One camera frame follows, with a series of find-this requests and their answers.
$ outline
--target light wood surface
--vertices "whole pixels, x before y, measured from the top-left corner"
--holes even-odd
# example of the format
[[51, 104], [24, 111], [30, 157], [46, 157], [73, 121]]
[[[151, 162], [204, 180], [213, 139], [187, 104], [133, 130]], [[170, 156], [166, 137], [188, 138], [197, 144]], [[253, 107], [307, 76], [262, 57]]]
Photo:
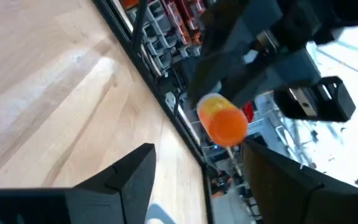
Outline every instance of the light wood surface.
[[205, 223], [201, 170], [90, 0], [0, 0], [0, 188], [69, 187], [154, 143], [151, 203]]

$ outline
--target wooden table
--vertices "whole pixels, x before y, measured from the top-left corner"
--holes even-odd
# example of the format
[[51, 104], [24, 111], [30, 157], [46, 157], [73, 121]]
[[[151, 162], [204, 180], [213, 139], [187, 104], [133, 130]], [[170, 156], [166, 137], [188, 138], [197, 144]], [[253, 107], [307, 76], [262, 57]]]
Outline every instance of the wooden table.
[[0, 0], [0, 188], [70, 187], [143, 142], [150, 203], [206, 223], [201, 169], [90, 0]]

